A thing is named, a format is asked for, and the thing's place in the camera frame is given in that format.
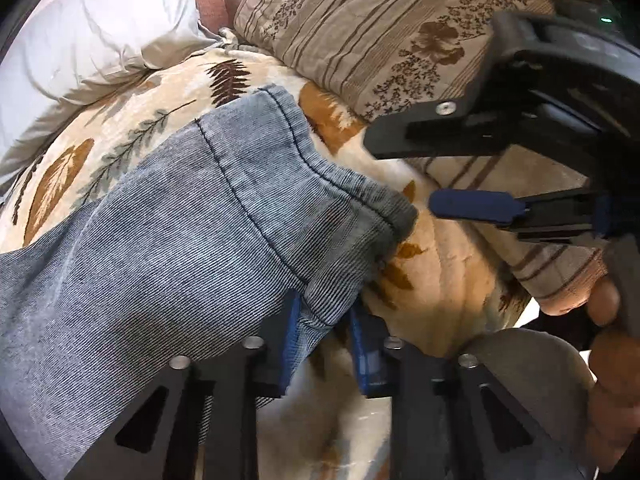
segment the finger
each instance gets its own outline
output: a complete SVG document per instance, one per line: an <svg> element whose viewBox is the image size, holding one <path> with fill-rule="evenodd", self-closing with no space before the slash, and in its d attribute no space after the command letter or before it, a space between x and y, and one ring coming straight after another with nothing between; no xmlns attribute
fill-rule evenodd
<svg viewBox="0 0 640 480"><path fill-rule="evenodd" d="M589 456L603 473L611 471L626 451L626 447L612 446L593 426L587 428L585 446Z"/></svg>
<svg viewBox="0 0 640 480"><path fill-rule="evenodd" d="M640 341L608 328L591 346L589 367L619 404L640 403Z"/></svg>
<svg viewBox="0 0 640 480"><path fill-rule="evenodd" d="M593 288L587 302L587 314L598 326L607 326L616 319L620 308L620 293L609 276L601 277Z"/></svg>
<svg viewBox="0 0 640 480"><path fill-rule="evenodd" d="M590 423L612 446L628 447L640 428L640 405L621 406L600 382L591 389Z"/></svg>

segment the screw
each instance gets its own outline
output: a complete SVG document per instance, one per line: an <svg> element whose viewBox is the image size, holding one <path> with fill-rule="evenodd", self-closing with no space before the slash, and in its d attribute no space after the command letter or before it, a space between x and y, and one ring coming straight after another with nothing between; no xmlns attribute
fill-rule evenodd
<svg viewBox="0 0 640 480"><path fill-rule="evenodd" d="M436 113L438 115L451 115L456 111L458 106L453 101L445 101L436 106Z"/></svg>
<svg viewBox="0 0 640 480"><path fill-rule="evenodd" d="M458 364L463 368L475 368L478 366L478 358L473 354L462 354L458 357Z"/></svg>
<svg viewBox="0 0 640 480"><path fill-rule="evenodd" d="M245 337L244 341L242 341L242 346L244 346L248 350L255 350L264 345L264 339L262 339L259 335L250 335L249 337Z"/></svg>
<svg viewBox="0 0 640 480"><path fill-rule="evenodd" d="M184 370L191 365L191 359L186 355L177 355L171 358L169 366L174 370Z"/></svg>
<svg viewBox="0 0 640 480"><path fill-rule="evenodd" d="M387 337L385 338L385 348L388 350L399 350L404 346L404 341L399 337Z"/></svg>

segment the denim garment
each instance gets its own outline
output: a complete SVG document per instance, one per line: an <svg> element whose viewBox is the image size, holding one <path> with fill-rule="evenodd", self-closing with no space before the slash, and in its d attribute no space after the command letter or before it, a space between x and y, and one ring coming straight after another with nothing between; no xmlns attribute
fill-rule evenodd
<svg viewBox="0 0 640 480"><path fill-rule="evenodd" d="M309 306L302 360L414 219L400 194L322 158L283 88L217 108L0 254L0 410L60 480L171 356L219 354L288 288Z"/></svg>

